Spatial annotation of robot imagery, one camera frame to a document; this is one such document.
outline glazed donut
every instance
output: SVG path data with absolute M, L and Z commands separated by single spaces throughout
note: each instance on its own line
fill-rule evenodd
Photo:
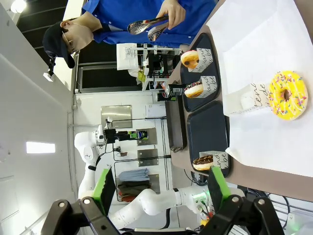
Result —
M 203 92 L 202 82 L 194 82 L 185 88 L 184 94 L 188 98 L 195 98 Z
M 187 51 L 181 55 L 180 60 L 185 67 L 193 70 L 199 63 L 198 52 L 196 50 Z

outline donut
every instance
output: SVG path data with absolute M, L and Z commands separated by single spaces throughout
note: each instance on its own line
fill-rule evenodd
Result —
M 213 165 L 213 155 L 211 154 L 195 159 L 192 164 L 196 170 L 209 170 Z
M 181 55 L 180 60 L 185 67 L 193 70 L 199 63 L 198 52 L 196 50 L 187 51 Z
M 305 83 L 293 71 L 278 72 L 268 89 L 269 106 L 274 114 L 284 120 L 294 120 L 306 109 L 308 91 Z
M 188 98 L 195 98 L 203 92 L 202 82 L 194 82 L 185 88 L 184 94 Z

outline person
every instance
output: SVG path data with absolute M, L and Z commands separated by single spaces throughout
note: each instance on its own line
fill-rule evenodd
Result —
M 178 48 L 192 42 L 214 6 L 214 0 L 89 0 L 80 17 L 51 26 L 43 46 L 49 56 L 63 57 L 70 68 L 75 66 L 71 55 L 92 40 Z M 130 23 L 164 15 L 169 17 L 168 29 L 155 42 L 149 41 L 147 30 L 138 35 L 127 31 Z

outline fluorescent light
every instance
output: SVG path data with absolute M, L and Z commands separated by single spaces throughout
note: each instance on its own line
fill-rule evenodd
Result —
M 55 144 L 40 143 L 40 142 L 26 142 L 27 153 L 55 153 Z

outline chocolate frosted donut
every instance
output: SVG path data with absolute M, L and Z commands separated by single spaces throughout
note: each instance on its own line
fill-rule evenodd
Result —
M 213 165 L 213 155 L 206 155 L 193 161 L 193 167 L 196 170 L 209 170 Z
M 194 82 L 185 88 L 184 94 L 188 98 L 195 98 L 203 93 L 202 82 Z

